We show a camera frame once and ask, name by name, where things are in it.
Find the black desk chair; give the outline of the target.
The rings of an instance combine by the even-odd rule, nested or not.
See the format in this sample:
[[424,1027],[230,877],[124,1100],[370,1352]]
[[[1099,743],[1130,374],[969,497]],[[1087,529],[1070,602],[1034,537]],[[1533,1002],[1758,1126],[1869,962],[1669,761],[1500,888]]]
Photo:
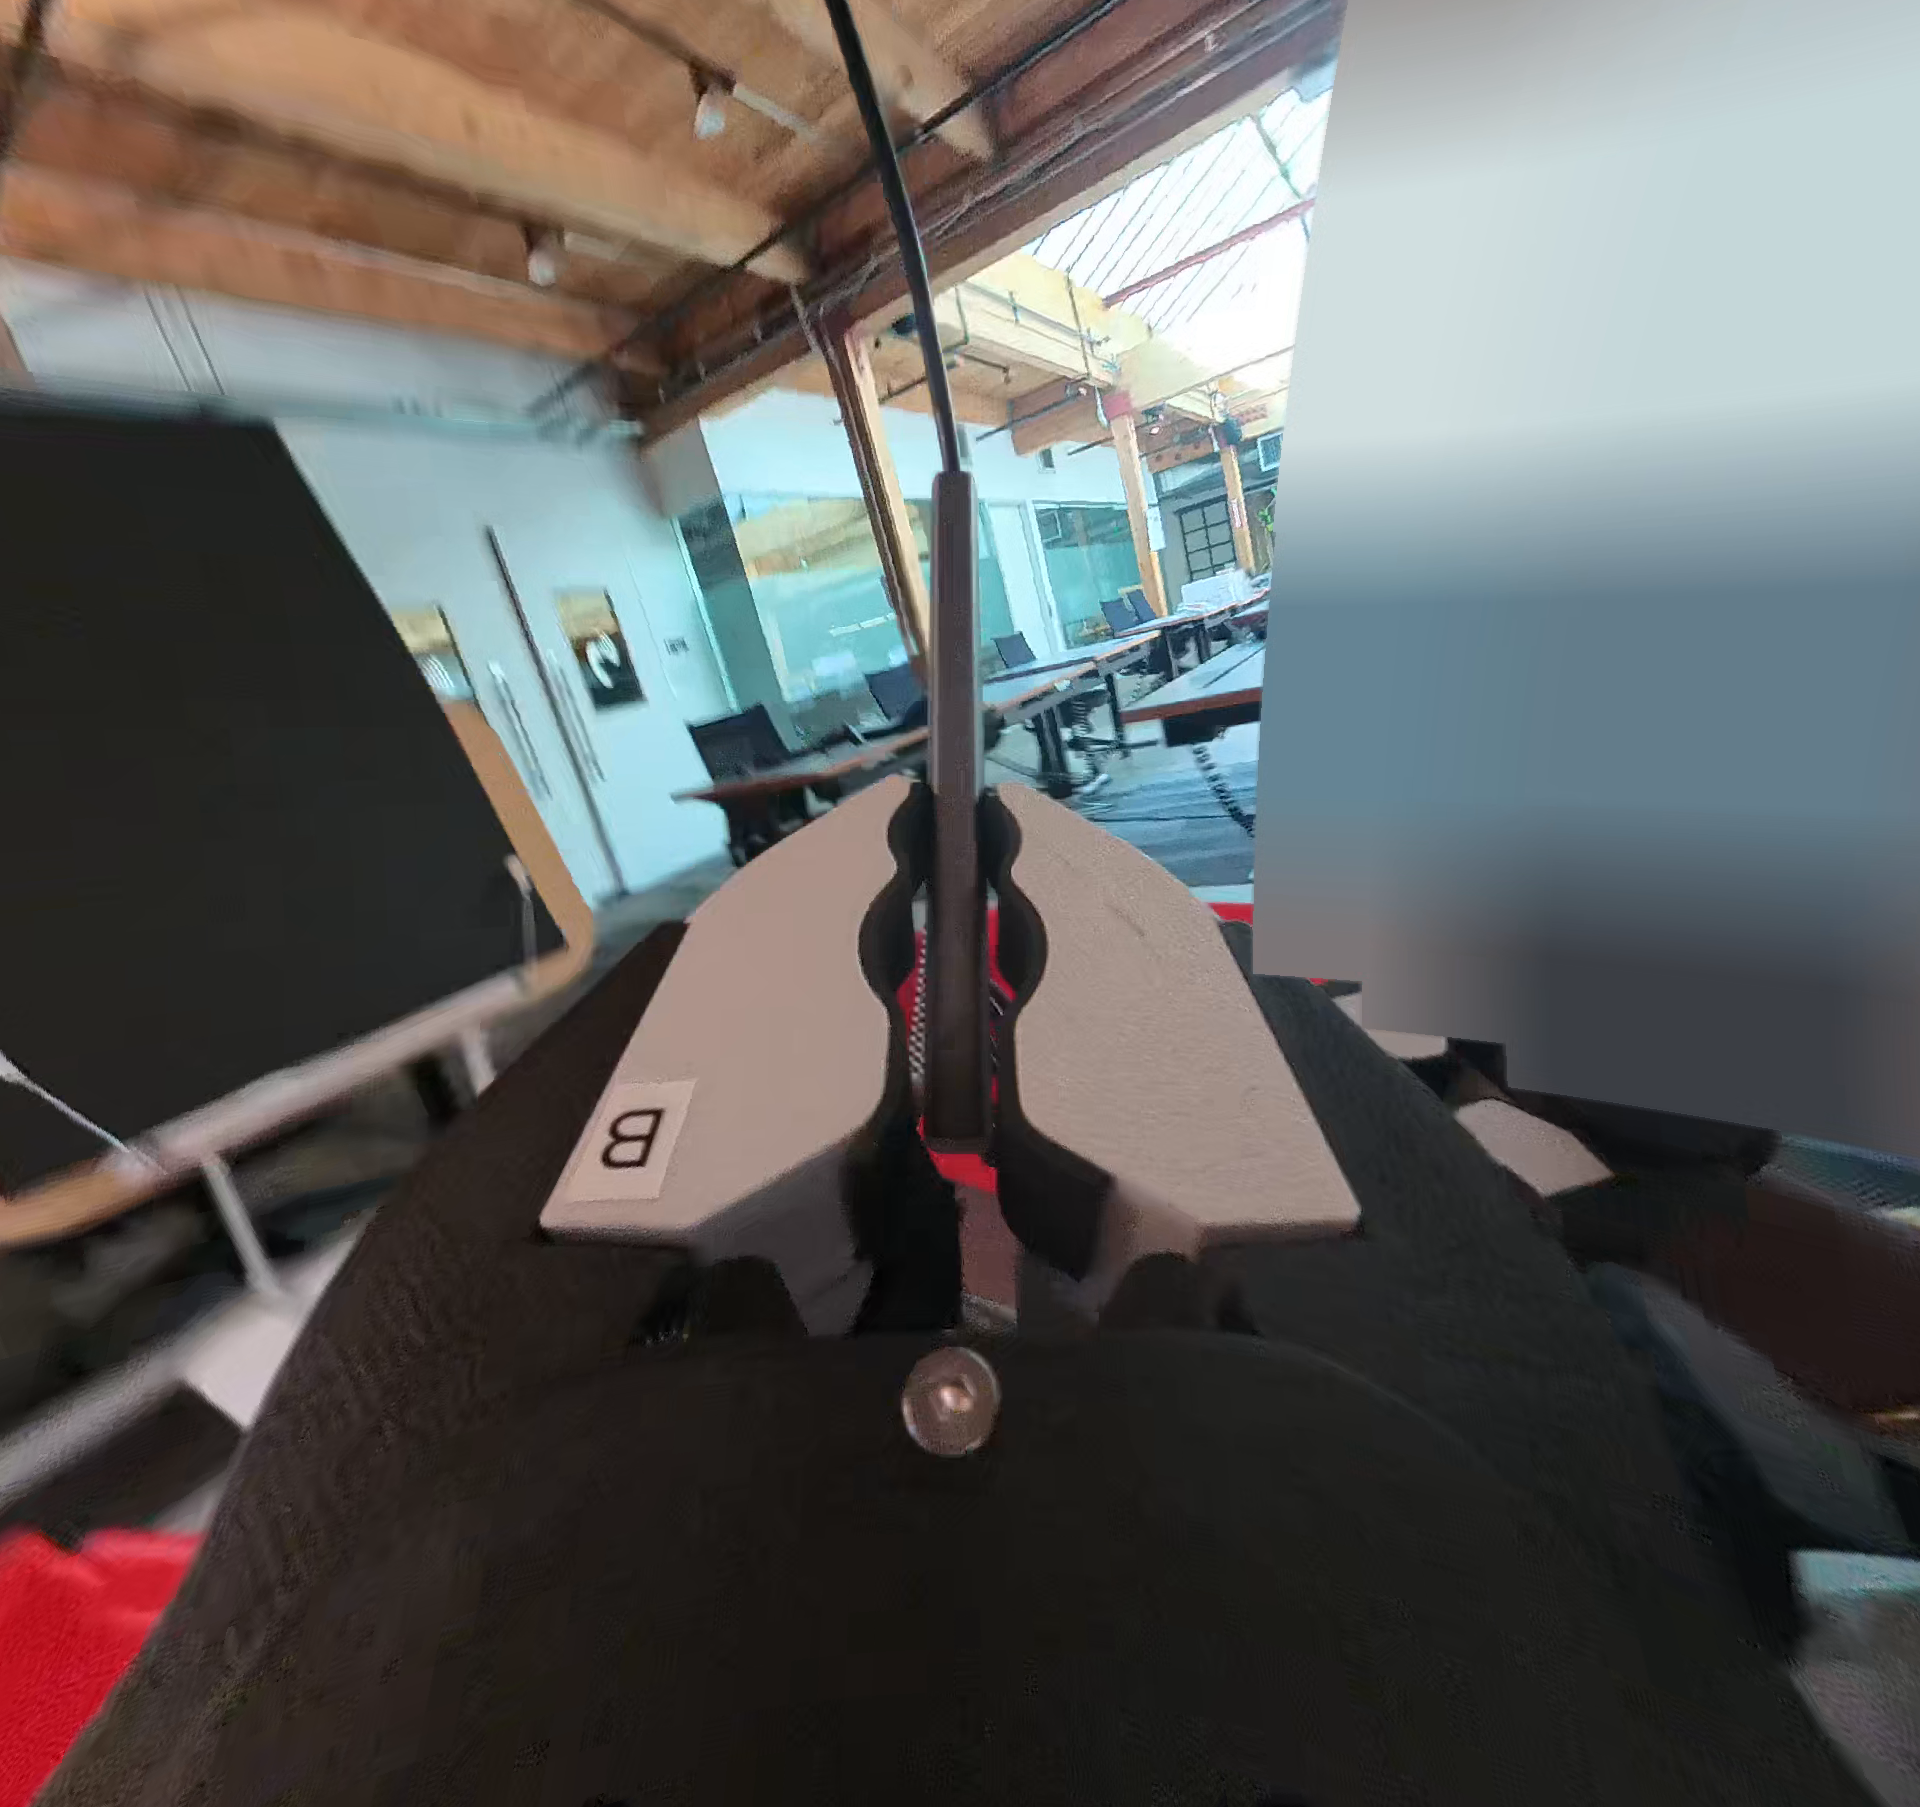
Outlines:
[[729,792],[771,776],[797,759],[767,707],[688,724],[687,737],[707,773],[707,790],[699,800],[724,819],[734,868],[813,819],[819,806],[805,787]]

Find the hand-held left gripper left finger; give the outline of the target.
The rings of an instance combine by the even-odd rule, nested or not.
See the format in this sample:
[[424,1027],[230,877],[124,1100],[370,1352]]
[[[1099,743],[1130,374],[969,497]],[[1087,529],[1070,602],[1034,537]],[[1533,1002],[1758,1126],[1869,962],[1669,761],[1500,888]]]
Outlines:
[[954,1187],[921,1137],[900,987],[931,795],[889,776],[703,901],[539,1225],[667,1256],[637,1337],[961,1322]]

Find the black panel on wooden board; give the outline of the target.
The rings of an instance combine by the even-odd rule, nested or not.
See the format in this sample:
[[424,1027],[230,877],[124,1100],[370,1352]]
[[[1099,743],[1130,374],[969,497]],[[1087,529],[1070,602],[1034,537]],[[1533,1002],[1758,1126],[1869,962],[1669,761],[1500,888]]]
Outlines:
[[3,397],[3,1252],[163,1122],[594,915],[270,426]]

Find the red cloth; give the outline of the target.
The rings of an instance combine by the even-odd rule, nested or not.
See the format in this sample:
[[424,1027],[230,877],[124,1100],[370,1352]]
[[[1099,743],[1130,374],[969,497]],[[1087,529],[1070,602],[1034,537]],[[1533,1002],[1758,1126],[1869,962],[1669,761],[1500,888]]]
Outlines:
[[101,1530],[69,1551],[2,1542],[2,1800],[26,1805],[142,1652],[197,1534]]

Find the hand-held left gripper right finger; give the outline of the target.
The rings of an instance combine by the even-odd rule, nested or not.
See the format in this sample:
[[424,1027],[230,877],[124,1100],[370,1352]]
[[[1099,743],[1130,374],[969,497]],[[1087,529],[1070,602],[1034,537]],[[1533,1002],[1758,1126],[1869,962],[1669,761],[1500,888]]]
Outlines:
[[1079,1310],[1147,1258],[1359,1229],[1359,1201],[1223,925],[1042,795],[978,803],[995,900],[1001,1219]]

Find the red storage bin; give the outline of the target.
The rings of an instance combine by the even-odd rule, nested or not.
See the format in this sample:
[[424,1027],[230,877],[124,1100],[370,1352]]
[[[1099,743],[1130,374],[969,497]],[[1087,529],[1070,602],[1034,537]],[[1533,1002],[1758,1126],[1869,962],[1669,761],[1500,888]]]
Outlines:
[[[1193,896],[1211,909],[1211,916],[1223,925],[1241,925],[1249,927],[1253,921],[1251,889],[1194,889]],[[989,954],[989,978],[995,987],[995,1000],[1004,1002],[1006,985],[1004,975],[998,962],[998,907],[995,901],[987,904],[987,954]],[[921,1092],[925,1074],[925,1015],[922,1015],[922,994],[925,994],[925,927],[914,927],[914,947],[911,965],[907,975],[900,980],[898,1003],[907,1033],[907,1073],[914,1083],[914,1092]],[[928,1148],[933,1166],[938,1170],[947,1182],[958,1189],[969,1189],[983,1196],[995,1194],[995,1168],[980,1152],[954,1152]]]

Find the framed wall sign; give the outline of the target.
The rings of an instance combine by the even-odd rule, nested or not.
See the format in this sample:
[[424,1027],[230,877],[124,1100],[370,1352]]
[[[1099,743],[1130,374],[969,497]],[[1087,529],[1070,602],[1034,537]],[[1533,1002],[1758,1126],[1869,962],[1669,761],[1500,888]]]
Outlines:
[[563,587],[555,617],[595,712],[644,707],[648,699],[628,637],[611,595],[598,587]]
[[470,671],[441,607],[392,610],[392,621],[441,703],[470,707],[476,702]]

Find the wooden office desk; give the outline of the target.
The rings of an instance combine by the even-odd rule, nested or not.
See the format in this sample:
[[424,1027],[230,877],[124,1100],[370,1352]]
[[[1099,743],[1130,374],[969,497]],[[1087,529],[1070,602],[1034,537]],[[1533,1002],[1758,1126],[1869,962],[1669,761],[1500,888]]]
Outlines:
[[[1103,771],[1076,776],[1068,762],[1073,745],[1097,759],[1126,761],[1132,754],[1118,677],[1152,663],[1158,677],[1173,678],[1185,643],[1186,636],[1178,628],[1154,627],[1132,637],[1092,643],[1058,663],[1026,663],[983,682],[983,709],[1004,727],[1020,727],[1032,736],[1039,751],[1037,786],[1046,795],[1064,800],[1089,792],[1105,776]],[[1068,712],[1083,702],[1091,712],[1105,716],[1105,734],[1080,734],[1068,724]]]
[[[805,787],[819,806],[811,820],[827,817],[829,811],[849,800],[853,793],[896,775],[915,776],[925,768],[927,727],[907,727],[877,737],[853,736],[852,743],[829,745],[820,750],[795,751],[795,761],[774,775],[764,775],[756,784],[744,784],[729,792]],[[672,793],[672,801],[685,809],[710,809],[699,800],[707,790],[707,776],[695,787],[683,787]]]

